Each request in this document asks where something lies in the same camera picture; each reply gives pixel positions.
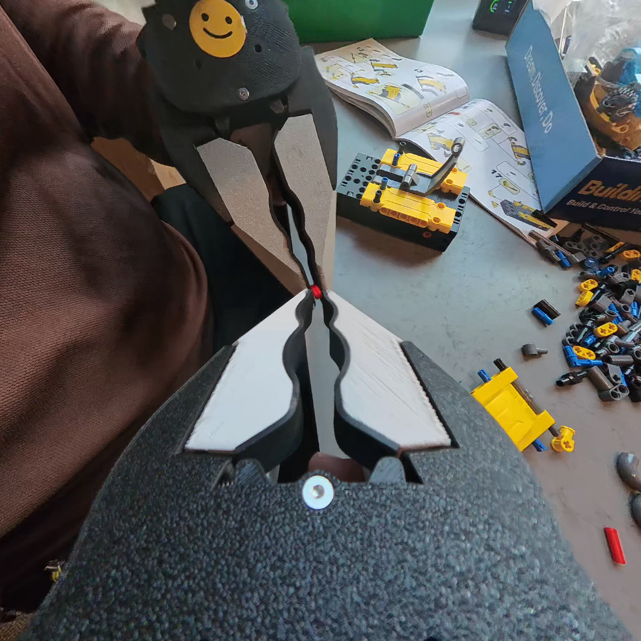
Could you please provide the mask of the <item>green storage box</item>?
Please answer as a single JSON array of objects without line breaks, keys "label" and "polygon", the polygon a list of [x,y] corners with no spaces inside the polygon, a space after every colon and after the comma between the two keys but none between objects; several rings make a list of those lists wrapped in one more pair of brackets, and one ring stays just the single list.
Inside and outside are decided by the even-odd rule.
[{"label": "green storage box", "polygon": [[285,1],[302,44],[414,38],[433,1]]}]

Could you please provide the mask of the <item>blue cardboard kit box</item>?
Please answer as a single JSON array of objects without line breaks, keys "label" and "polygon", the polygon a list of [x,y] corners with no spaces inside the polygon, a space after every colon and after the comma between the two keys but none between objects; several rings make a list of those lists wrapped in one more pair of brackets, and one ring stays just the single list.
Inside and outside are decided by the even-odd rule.
[{"label": "blue cardboard kit box", "polygon": [[640,161],[600,155],[545,17],[531,1],[506,55],[544,214],[640,231]]}]

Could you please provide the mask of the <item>instruction booklet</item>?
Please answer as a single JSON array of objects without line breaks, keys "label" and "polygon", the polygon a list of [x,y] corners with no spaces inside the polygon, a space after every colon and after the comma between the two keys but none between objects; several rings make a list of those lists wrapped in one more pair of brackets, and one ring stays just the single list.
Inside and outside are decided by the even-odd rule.
[{"label": "instruction booklet", "polygon": [[567,225],[542,210],[523,130],[489,100],[471,99],[452,70],[372,38],[317,54],[315,62],[333,92],[439,164],[461,139],[457,168],[467,174],[470,196],[528,242],[531,230],[549,238]]}]

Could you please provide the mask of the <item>yellow curved brick assembly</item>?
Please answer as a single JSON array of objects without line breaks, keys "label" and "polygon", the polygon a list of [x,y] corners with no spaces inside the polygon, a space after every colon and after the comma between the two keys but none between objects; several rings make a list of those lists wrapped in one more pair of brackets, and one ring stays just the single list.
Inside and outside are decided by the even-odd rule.
[{"label": "yellow curved brick assembly", "polygon": [[501,426],[520,452],[534,447],[538,452],[548,449],[541,437],[551,434],[549,447],[558,453],[573,453],[575,430],[558,426],[553,416],[543,410],[521,384],[517,373],[500,358],[493,364],[497,373],[489,376],[485,370],[477,372],[482,384],[471,395]]}]

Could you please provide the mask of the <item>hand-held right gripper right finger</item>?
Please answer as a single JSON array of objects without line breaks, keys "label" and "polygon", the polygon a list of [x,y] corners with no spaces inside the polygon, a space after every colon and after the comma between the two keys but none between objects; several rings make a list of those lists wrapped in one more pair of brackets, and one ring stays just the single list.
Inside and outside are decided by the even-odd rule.
[{"label": "hand-held right gripper right finger", "polygon": [[403,351],[403,341],[336,293],[323,297],[339,368],[334,434],[348,456],[403,456],[452,439]]}]

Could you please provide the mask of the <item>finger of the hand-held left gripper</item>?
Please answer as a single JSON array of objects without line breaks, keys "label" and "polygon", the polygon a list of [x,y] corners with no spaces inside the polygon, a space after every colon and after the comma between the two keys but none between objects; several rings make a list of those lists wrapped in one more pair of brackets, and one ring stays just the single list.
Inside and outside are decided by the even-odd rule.
[{"label": "finger of the hand-held left gripper", "polygon": [[298,211],[309,271],[325,292],[333,284],[337,196],[311,114],[286,120],[275,136],[274,154]]},{"label": "finger of the hand-held left gripper", "polygon": [[289,207],[278,206],[252,151],[217,138],[196,147],[231,228],[280,284],[297,295],[308,288],[292,247]]}]

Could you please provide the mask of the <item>yellow and black brick assembly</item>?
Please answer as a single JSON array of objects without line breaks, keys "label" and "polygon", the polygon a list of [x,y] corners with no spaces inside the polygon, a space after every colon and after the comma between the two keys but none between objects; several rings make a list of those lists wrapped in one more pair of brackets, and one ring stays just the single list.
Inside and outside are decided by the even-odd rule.
[{"label": "yellow and black brick assembly", "polygon": [[357,154],[337,186],[338,216],[388,236],[444,252],[460,231],[470,195],[454,139],[441,164],[405,143],[380,158]]}]

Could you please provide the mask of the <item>grey desk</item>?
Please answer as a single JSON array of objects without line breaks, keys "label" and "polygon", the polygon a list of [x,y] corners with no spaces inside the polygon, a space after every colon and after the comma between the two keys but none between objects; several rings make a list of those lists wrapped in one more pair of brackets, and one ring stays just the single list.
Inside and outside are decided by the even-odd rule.
[{"label": "grey desk", "polygon": [[[565,538],[601,596],[640,639],[640,529],[631,491],[615,469],[620,452],[640,456],[640,404],[603,403],[589,381],[558,388],[570,370],[560,341],[576,319],[573,270],[544,260],[499,220],[469,203],[443,254],[337,218],[333,289],[405,341],[413,342],[466,390],[501,358],[560,426],[576,430],[573,453],[524,452]],[[550,326],[531,314],[548,300]],[[524,359],[521,347],[548,350]],[[612,561],[604,527],[618,530],[626,565]]]}]

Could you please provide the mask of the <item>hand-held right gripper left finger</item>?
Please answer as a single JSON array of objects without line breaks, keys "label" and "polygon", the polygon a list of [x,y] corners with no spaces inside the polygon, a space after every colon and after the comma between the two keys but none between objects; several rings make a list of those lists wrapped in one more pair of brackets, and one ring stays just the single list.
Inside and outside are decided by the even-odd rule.
[{"label": "hand-held right gripper left finger", "polygon": [[290,456],[302,438],[298,370],[315,298],[297,294],[241,336],[185,443],[186,451]]}]

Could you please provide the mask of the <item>black device with green light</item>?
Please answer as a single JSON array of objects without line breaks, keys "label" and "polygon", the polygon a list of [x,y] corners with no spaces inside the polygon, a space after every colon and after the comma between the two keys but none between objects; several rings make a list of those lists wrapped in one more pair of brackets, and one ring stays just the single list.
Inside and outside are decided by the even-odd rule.
[{"label": "black device with green light", "polygon": [[530,1],[480,1],[472,29],[482,33],[509,37]]}]

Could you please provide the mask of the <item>pile of small brick parts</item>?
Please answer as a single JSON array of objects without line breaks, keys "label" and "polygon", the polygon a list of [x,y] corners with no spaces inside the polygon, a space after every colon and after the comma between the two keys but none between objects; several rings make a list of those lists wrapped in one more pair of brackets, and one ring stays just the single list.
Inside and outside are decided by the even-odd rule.
[{"label": "pile of small brick parts", "polygon": [[576,269],[576,319],[561,339],[570,370],[558,388],[589,381],[603,403],[640,404],[640,244],[584,224],[569,236],[530,232],[542,256]]}]

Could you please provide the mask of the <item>person in brown shirt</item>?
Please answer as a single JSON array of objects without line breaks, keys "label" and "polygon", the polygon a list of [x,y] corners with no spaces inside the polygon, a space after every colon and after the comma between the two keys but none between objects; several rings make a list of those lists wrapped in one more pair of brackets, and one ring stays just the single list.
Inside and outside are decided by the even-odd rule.
[{"label": "person in brown shirt", "polygon": [[168,164],[140,26],[1,2],[1,609],[32,612],[148,418],[211,353],[195,249],[92,148]]}]

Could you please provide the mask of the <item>clear bags of brick parts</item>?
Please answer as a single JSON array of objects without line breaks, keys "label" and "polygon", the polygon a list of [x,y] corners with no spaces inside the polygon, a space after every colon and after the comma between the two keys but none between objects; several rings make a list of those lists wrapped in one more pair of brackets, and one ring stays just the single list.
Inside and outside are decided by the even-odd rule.
[{"label": "clear bags of brick parts", "polygon": [[565,62],[598,154],[639,159],[640,27],[577,38]]}]

